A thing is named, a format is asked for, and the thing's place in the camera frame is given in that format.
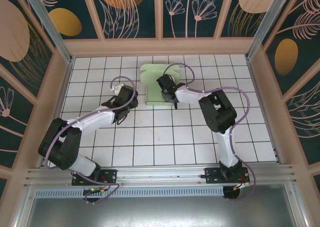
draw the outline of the black grid line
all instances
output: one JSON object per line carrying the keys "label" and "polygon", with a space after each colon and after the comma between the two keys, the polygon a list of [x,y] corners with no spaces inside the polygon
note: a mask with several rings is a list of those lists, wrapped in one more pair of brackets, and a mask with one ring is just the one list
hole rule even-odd
{"label": "black grid line", "polygon": [[[219,79],[219,82],[220,82],[220,85],[222,86],[222,83],[221,83],[221,78],[220,78],[220,74],[219,74],[219,71],[218,71],[218,65],[217,65],[217,60],[216,60],[216,56],[215,55],[212,55],[212,57],[214,57],[214,61],[215,61],[215,66],[213,65],[202,65],[201,64],[201,58],[200,56],[198,55],[198,58],[199,58],[199,63],[200,63],[200,66],[192,66],[192,68],[201,68],[200,71],[201,71],[201,75],[202,75],[202,78],[200,77],[197,77],[196,80],[202,80],[202,83],[203,83],[203,87],[205,87],[205,80],[218,80]],[[250,77],[246,77],[246,78],[237,78],[236,76],[236,73],[235,73],[235,68],[234,68],[234,63],[232,62],[231,60],[231,56],[229,55],[229,58],[230,58],[230,61],[231,61],[231,65],[226,65],[226,66],[232,66],[232,70],[233,70],[233,73],[234,73],[234,78],[224,78],[223,80],[236,80],[236,84],[238,86],[238,81],[237,80],[240,80],[240,79],[251,79]],[[84,97],[86,97],[86,94],[85,94],[85,91],[86,91],[86,87],[87,87],[87,83],[105,83],[105,82],[110,82],[110,81],[103,81],[103,79],[105,78],[105,73],[106,71],[108,71],[109,69],[112,70],[112,69],[120,69],[120,75],[122,73],[122,65],[123,65],[123,58],[121,57],[121,61],[120,61],[120,66],[117,67],[117,68],[106,68],[106,63],[108,61],[108,58],[106,57],[105,58],[105,63],[104,63],[104,69],[102,68],[90,68],[90,64],[91,64],[91,61],[92,61],[92,58],[90,58],[90,61],[89,61],[89,67],[88,69],[87,68],[82,68],[82,69],[79,69],[79,70],[83,70],[83,71],[87,71],[86,73],[86,82],[71,82],[71,80],[69,81],[68,83],[68,88],[67,88],[67,93],[69,91],[69,87],[70,87],[70,83],[84,83],[84,92],[83,92],[83,95],[82,96],[66,96],[65,97],[65,100],[64,100],[64,104],[63,104],[63,111],[62,111],[62,114],[63,113],[79,113],[82,114],[83,112],[87,112],[87,111],[82,111],[82,107],[83,107],[83,103],[84,103]],[[203,69],[202,67],[215,67],[217,68],[217,74],[218,74],[218,78],[205,78],[204,74],[203,74]],[[136,69],[136,73],[135,73],[135,79],[133,80],[135,82],[135,84],[137,85],[137,83],[140,81],[138,80],[138,56],[136,57],[136,67],[130,67],[130,68],[126,68],[126,69]],[[102,81],[88,81],[88,76],[89,76],[89,71],[90,70],[103,70],[103,78],[102,78]],[[187,69],[184,68],[184,73],[185,73],[185,76],[187,76]],[[102,92],[103,92],[103,89],[101,87],[101,94],[100,95],[89,95],[90,97],[99,97],[99,100],[100,102],[102,101],[102,98],[103,97],[107,97],[107,96],[112,96],[112,95],[102,95]],[[256,93],[256,91],[246,91],[246,93]],[[65,110],[65,104],[66,104],[66,100],[67,98],[82,98],[82,101],[81,101],[81,106],[80,106],[80,111],[64,111]],[[241,98],[241,103],[242,103],[242,107],[237,107],[238,109],[243,109],[245,110],[245,107],[244,107],[244,100],[243,98]],[[172,125],[169,125],[169,126],[161,126],[161,127],[172,127],[172,138],[173,138],[173,154],[174,154],[174,164],[176,164],[176,151],[175,151],[175,146],[178,146],[178,145],[193,145],[194,147],[194,158],[195,158],[195,163],[197,163],[197,155],[196,155],[196,148],[195,146],[196,145],[213,145],[213,148],[214,148],[214,153],[215,153],[215,158],[216,158],[216,161],[218,162],[218,158],[217,158],[217,153],[216,153],[216,144],[217,143],[214,143],[214,136],[211,132],[211,137],[212,137],[212,142],[210,143],[195,143],[195,137],[194,137],[194,133],[193,133],[193,126],[206,126],[204,124],[193,124],[192,123],[192,115],[191,115],[191,110],[193,109],[200,109],[199,107],[191,107],[190,105],[188,107],[185,107],[183,108],[184,110],[189,110],[189,116],[190,116],[190,121],[191,121],[191,124],[190,125],[177,125],[177,127],[191,127],[191,131],[192,131],[192,142],[193,143],[184,143],[184,144],[175,144],[175,139],[174,139],[174,123],[173,123],[173,108],[168,108],[166,110],[171,110],[171,122],[172,122]],[[155,146],[172,146],[172,144],[156,144],[155,143],[155,111],[160,111],[160,110],[163,110],[161,108],[159,109],[155,109],[154,107],[152,109],[139,109],[139,110],[134,110],[134,124],[133,124],[133,153],[132,153],[132,165],[134,165],[134,158],[135,158],[135,134],[136,134],[136,128],[152,128],[153,130],[153,145],[144,145],[144,146],[153,146],[153,165],[156,165],[155,163]],[[152,122],[152,126],[138,126],[136,127],[136,113],[137,111],[152,111],[152,118],[153,118],[153,122]],[[270,141],[253,141],[253,138],[252,138],[252,133],[251,133],[251,129],[250,129],[250,126],[252,125],[261,125],[261,124],[265,124],[265,122],[261,122],[261,123],[251,123],[249,125],[248,123],[248,119],[246,118],[247,120],[247,123],[240,123],[240,125],[247,125],[248,128],[249,128],[249,131],[250,131],[250,136],[251,136],[251,140],[252,141],[246,141],[246,142],[236,142],[236,143],[253,143],[253,146],[254,146],[254,151],[255,151],[255,155],[256,155],[256,160],[255,162],[260,162],[258,160],[258,156],[257,156],[257,152],[256,152],[256,147],[255,147],[255,143],[260,143],[260,142],[270,142]],[[124,145],[117,145],[115,146],[115,141],[116,141],[116,131],[117,131],[117,127],[116,125],[115,126],[112,126],[112,127],[107,127],[107,126],[104,126],[102,129],[114,129],[114,136],[113,136],[113,146],[108,146],[108,147],[112,147],[112,159],[111,159],[111,166],[114,165],[114,151],[115,151],[115,147],[124,147]],[[104,146],[95,146],[95,140],[96,140],[96,134],[97,132],[95,132],[94,134],[94,139],[93,139],[93,146],[82,146],[82,148],[90,148],[92,147],[92,158],[93,158],[93,154],[94,154],[94,151],[95,151],[95,148],[100,148],[100,147],[104,147]]]}

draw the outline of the white tile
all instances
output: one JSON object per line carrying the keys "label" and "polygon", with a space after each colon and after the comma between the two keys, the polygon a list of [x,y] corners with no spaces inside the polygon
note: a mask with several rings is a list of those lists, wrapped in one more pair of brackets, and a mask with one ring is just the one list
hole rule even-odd
{"label": "white tile", "polygon": [[231,62],[233,66],[246,66],[246,58],[244,54],[230,54]]}
{"label": "white tile", "polygon": [[86,96],[83,97],[81,111],[94,111],[100,105],[100,96]]}
{"label": "white tile", "polygon": [[[236,87],[236,88],[238,88],[237,81],[234,78],[224,78],[224,79],[220,79],[220,81],[221,81],[222,87]],[[224,89],[223,92],[230,93],[230,92],[238,92],[238,91],[233,90],[233,89]]]}
{"label": "white tile", "polygon": [[86,82],[88,70],[87,69],[75,69],[72,71],[70,83]]}
{"label": "white tile", "polygon": [[189,88],[202,91],[204,89],[204,81],[203,79],[196,79],[191,84],[188,85]]}
{"label": "white tile", "polygon": [[112,81],[115,77],[120,76],[120,69],[119,68],[115,68],[115,69],[105,69],[104,70],[104,77],[103,77],[103,81]]}
{"label": "white tile", "polygon": [[113,147],[94,148],[92,160],[102,167],[111,167],[113,151]]}
{"label": "white tile", "polygon": [[154,128],[143,127],[134,129],[135,146],[152,146],[154,144]]}
{"label": "white tile", "polygon": [[86,83],[85,90],[84,90],[84,96],[101,96],[101,90],[102,90],[102,82]]}
{"label": "white tile", "polygon": [[103,82],[102,84],[102,96],[114,96],[115,93],[110,89],[110,83],[111,82]]}
{"label": "white tile", "polygon": [[235,142],[252,142],[249,126],[247,124],[238,124],[232,131]]}
{"label": "white tile", "polygon": [[240,90],[244,92],[255,92],[254,84],[250,78],[238,78],[236,80]]}
{"label": "white tile", "polygon": [[232,66],[218,66],[220,79],[235,79],[235,73]]}
{"label": "white tile", "polygon": [[64,102],[64,112],[80,112],[83,97],[66,97]]}
{"label": "white tile", "polygon": [[185,55],[184,56],[184,63],[190,67],[201,66],[199,55]]}
{"label": "white tile", "polygon": [[249,124],[263,124],[263,123],[265,123],[264,116],[262,115],[262,111],[261,111],[260,107],[250,108],[249,113],[246,118],[247,118]]}
{"label": "white tile", "polygon": [[105,68],[106,69],[120,69],[121,57],[107,57]]}
{"label": "white tile", "polygon": [[121,68],[137,68],[137,56],[122,57]]}
{"label": "white tile", "polygon": [[70,83],[66,96],[83,96],[85,92],[86,83]]}
{"label": "white tile", "polygon": [[154,113],[151,110],[137,110],[135,112],[135,127],[152,127],[154,125]]}
{"label": "white tile", "polygon": [[136,111],[152,110],[152,105],[146,105],[146,96],[138,95],[137,97],[139,105],[135,108]]}
{"label": "white tile", "polygon": [[[202,76],[202,71],[201,71],[201,67],[192,67],[192,70],[194,72],[194,77],[196,80],[202,80],[203,76]],[[186,79],[187,80],[192,80],[193,79],[193,75],[190,69],[186,69]]]}
{"label": "white tile", "polygon": [[189,109],[174,109],[172,110],[173,126],[190,126],[190,110]]}
{"label": "white tile", "polygon": [[114,147],[112,166],[132,166],[133,157],[133,146]]}
{"label": "white tile", "polygon": [[153,146],[135,146],[133,150],[134,166],[153,166],[154,165],[154,147]]}
{"label": "white tile", "polygon": [[[244,108],[234,108],[236,111],[236,118],[235,118],[235,122],[237,122],[238,120],[240,120],[240,118],[242,116],[244,116],[245,114],[245,110]],[[244,118],[239,124],[246,124],[247,122],[247,118]]]}
{"label": "white tile", "polygon": [[106,57],[92,57],[90,69],[104,69],[106,66]]}
{"label": "white tile", "polygon": [[193,130],[193,139],[195,144],[209,144],[214,143],[212,131],[206,125],[201,126],[192,126]]}
{"label": "white tile", "polygon": [[239,93],[226,93],[225,94],[234,108],[243,107],[242,100]]}
{"label": "white tile", "polygon": [[191,126],[173,127],[174,144],[193,144],[193,135]]}
{"label": "white tile", "polygon": [[[250,107],[259,107],[260,106],[259,100],[258,100],[258,97],[257,97],[256,93],[248,92],[248,93],[246,93],[246,95],[249,97]],[[247,99],[246,99],[246,97],[244,97],[243,94],[241,94],[241,99],[242,99],[242,102],[243,102],[243,106],[247,107]]]}
{"label": "white tile", "polygon": [[152,56],[138,56],[137,68],[146,64],[152,64]]}
{"label": "white tile", "polygon": [[153,64],[168,64],[168,55],[154,55]]}
{"label": "white tile", "polygon": [[219,79],[218,69],[216,66],[201,67],[204,79]]}
{"label": "white tile", "polygon": [[215,56],[213,54],[199,55],[201,66],[216,66]]}
{"label": "white tile", "polygon": [[215,146],[211,144],[195,144],[195,160],[197,164],[217,163]]}
{"label": "white tile", "polygon": [[178,105],[178,110],[190,109],[190,105],[185,102],[179,102],[177,103],[177,105]]}
{"label": "white tile", "polygon": [[172,145],[173,128],[172,127],[155,127],[154,128],[154,144],[155,145]]}
{"label": "white tile", "polygon": [[117,124],[117,128],[126,128],[135,126],[135,111],[131,110],[121,124]]}
{"label": "white tile", "polygon": [[174,165],[175,154],[173,145],[158,145],[154,147],[154,165]]}
{"label": "white tile", "polygon": [[114,146],[114,139],[114,128],[99,128],[95,133],[94,146]]}
{"label": "white tile", "polygon": [[114,146],[133,146],[134,128],[115,128]]}
{"label": "white tile", "polygon": [[235,77],[238,78],[251,78],[248,66],[233,66]]}
{"label": "white tile", "polygon": [[256,141],[270,141],[270,137],[268,134],[268,130],[266,125],[263,124],[250,124],[250,131],[252,135],[252,139],[254,142]]}
{"label": "white tile", "polygon": [[80,147],[93,147],[95,141],[96,132],[93,131],[88,134],[82,134],[80,140]]}
{"label": "white tile", "polygon": [[236,143],[237,155],[244,162],[257,162],[257,156],[253,143]]}
{"label": "white tile", "polygon": [[155,110],[154,126],[172,126],[171,110]]}
{"label": "white tile", "polygon": [[136,82],[136,91],[138,91],[139,95],[145,95],[147,92],[147,86],[140,81]]}
{"label": "white tile", "polygon": [[206,91],[214,90],[216,88],[220,88],[220,80],[219,79],[204,79],[204,89]]}
{"label": "white tile", "polygon": [[195,164],[195,148],[193,144],[182,144],[174,146],[174,156],[176,165]]}
{"label": "white tile", "polygon": [[254,142],[258,161],[277,161],[271,142]]}
{"label": "white tile", "polygon": [[65,112],[65,113],[62,113],[61,119],[63,119],[64,121],[73,120],[79,117],[79,115],[80,115],[79,112]]}
{"label": "white tile", "polygon": [[79,148],[79,154],[89,158],[90,160],[92,159],[92,153],[94,151],[93,147],[84,147],[84,148]]}
{"label": "white tile", "polygon": [[183,55],[169,55],[169,64],[185,63]]}
{"label": "white tile", "polygon": [[76,58],[73,69],[74,70],[89,69],[90,59],[91,58]]}
{"label": "white tile", "polygon": [[132,81],[135,81],[137,79],[137,69],[136,68],[123,68],[121,69],[121,76],[128,77]]}
{"label": "white tile", "polygon": [[231,60],[228,54],[215,54],[215,61],[217,66],[230,66]]}
{"label": "white tile", "polygon": [[90,69],[87,82],[102,82],[104,80],[104,69]]}
{"label": "white tile", "polygon": [[201,109],[191,109],[191,120],[193,126],[206,125],[205,117]]}

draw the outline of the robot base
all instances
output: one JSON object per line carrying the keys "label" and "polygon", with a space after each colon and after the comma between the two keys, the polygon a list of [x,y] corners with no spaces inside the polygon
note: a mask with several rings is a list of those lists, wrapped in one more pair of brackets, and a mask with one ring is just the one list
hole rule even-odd
{"label": "robot base", "polygon": [[[99,177],[96,181],[105,183],[115,183],[117,180],[116,169],[101,169]],[[76,173],[72,177],[72,186],[101,186],[102,184],[92,183],[77,175]]]}

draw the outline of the purple cable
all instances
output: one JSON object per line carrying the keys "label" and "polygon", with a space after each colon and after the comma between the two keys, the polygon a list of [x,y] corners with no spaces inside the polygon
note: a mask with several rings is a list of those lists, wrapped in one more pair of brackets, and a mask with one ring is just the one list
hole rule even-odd
{"label": "purple cable", "polygon": [[234,199],[234,201],[241,201],[241,200],[245,200],[245,199],[249,198],[249,197],[254,193],[254,191],[255,191],[255,189],[256,189],[256,185],[257,185],[256,175],[255,175],[253,169],[252,169],[246,162],[244,162],[244,161],[236,154],[235,149],[234,149],[234,146],[233,146],[233,144],[232,144],[232,131],[234,130],[234,128],[235,128],[242,120],[245,119],[245,117],[248,115],[249,110],[250,110],[250,100],[249,100],[248,95],[247,95],[242,89],[239,89],[239,88],[236,88],[236,87],[232,87],[232,86],[225,86],[225,87],[215,88],[215,89],[206,90],[206,91],[205,91],[205,90],[201,91],[201,90],[189,88],[188,85],[191,84],[193,81],[195,81],[195,72],[193,71],[193,69],[192,69],[190,66],[186,65],[185,63],[173,63],[173,64],[170,64],[170,65],[164,70],[163,74],[165,74],[165,73],[167,72],[167,70],[168,70],[171,66],[174,66],[174,65],[182,65],[182,66],[184,66],[185,68],[188,68],[188,69],[191,71],[191,73],[192,73],[192,81],[189,82],[189,83],[187,82],[186,85],[185,85],[188,90],[191,90],[191,91],[193,91],[193,92],[200,93],[200,94],[209,94],[209,93],[216,92],[216,91],[220,91],[220,90],[236,90],[236,91],[239,91],[241,94],[244,95],[244,97],[245,97],[245,99],[246,99],[246,102],[247,102],[247,108],[246,108],[246,110],[245,110],[244,115],[243,115],[237,122],[235,122],[235,124],[231,127],[231,129],[230,129],[230,135],[229,135],[229,140],[230,140],[230,147],[231,147],[232,153],[234,154],[234,156],[235,156],[240,162],[242,162],[242,163],[250,170],[250,172],[252,173],[252,177],[253,177],[253,187],[252,187],[251,192],[250,192],[247,196],[245,196],[245,197]]}
{"label": "purple cable", "polygon": [[[96,111],[93,111],[93,112],[91,112],[91,113],[88,113],[88,114],[82,116],[81,118],[77,119],[76,121],[74,121],[74,122],[68,124],[67,126],[63,127],[63,128],[58,132],[58,134],[53,138],[53,140],[52,140],[52,142],[51,142],[51,144],[50,144],[50,146],[49,146],[49,148],[48,148],[48,150],[47,150],[47,152],[46,152],[46,154],[45,154],[45,157],[44,157],[44,166],[46,166],[46,167],[49,168],[49,169],[55,168],[55,167],[49,167],[49,165],[48,165],[48,160],[49,160],[50,152],[51,152],[52,148],[54,147],[55,143],[57,142],[57,140],[59,139],[59,137],[63,134],[63,132],[65,132],[65,131],[66,131],[68,128],[70,128],[72,125],[76,124],[76,123],[79,122],[79,121],[84,120],[84,119],[87,118],[87,117],[93,116],[93,115],[95,115],[95,114],[97,114],[97,113],[103,113],[103,112],[107,112],[107,111],[116,111],[116,110],[122,109],[123,107],[126,107],[127,105],[129,105],[129,104],[133,101],[133,99],[134,99],[134,97],[135,97],[135,95],[136,95],[136,85],[135,85],[135,83],[134,83],[130,78],[125,77],[125,76],[115,77],[115,78],[111,81],[110,86],[112,87],[113,82],[114,82],[116,79],[120,79],[120,78],[124,78],[124,79],[130,81],[131,84],[132,84],[133,94],[132,94],[130,100],[129,100],[127,103],[125,103],[125,104],[123,104],[123,105],[121,105],[121,106],[119,106],[119,107],[115,107],[115,108],[105,108],[105,109],[100,109],[100,110],[96,110]],[[81,176],[82,178],[84,178],[85,180],[87,180],[87,181],[89,181],[89,182],[92,182],[92,183],[94,183],[94,184],[98,184],[98,185],[102,185],[102,186],[117,186],[117,187],[116,187],[113,191],[111,191],[106,197],[101,198],[101,199],[99,199],[99,200],[96,201],[96,202],[102,202],[102,201],[106,200],[106,199],[107,199],[110,195],[112,195],[112,194],[119,188],[119,186],[120,186],[118,183],[97,182],[97,181],[94,181],[94,180],[92,180],[92,179],[87,178],[87,177],[84,176],[83,174],[80,174],[80,173],[77,173],[77,174],[78,174],[79,176]]]}

